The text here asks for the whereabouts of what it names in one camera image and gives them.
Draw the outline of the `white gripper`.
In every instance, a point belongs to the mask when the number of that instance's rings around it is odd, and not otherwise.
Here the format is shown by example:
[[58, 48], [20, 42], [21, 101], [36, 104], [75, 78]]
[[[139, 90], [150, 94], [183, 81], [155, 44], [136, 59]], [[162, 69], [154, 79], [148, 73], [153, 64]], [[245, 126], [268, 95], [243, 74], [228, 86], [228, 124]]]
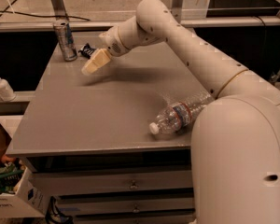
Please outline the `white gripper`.
[[111, 55], [122, 56], [130, 50], [126, 48], [119, 38], [119, 28], [114, 26], [108, 31], [99, 34], [105, 49], [97, 49], [81, 69], [83, 75], [88, 76], [111, 61]]

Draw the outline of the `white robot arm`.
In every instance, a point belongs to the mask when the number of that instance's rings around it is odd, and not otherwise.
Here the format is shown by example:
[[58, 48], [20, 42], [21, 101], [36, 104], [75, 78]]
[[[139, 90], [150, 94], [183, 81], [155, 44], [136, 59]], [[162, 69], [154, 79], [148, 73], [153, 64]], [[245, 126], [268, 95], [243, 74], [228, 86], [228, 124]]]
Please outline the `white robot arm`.
[[184, 28], [160, 0], [101, 35], [82, 72], [163, 40], [214, 97], [191, 135], [197, 224], [280, 224], [280, 90]]

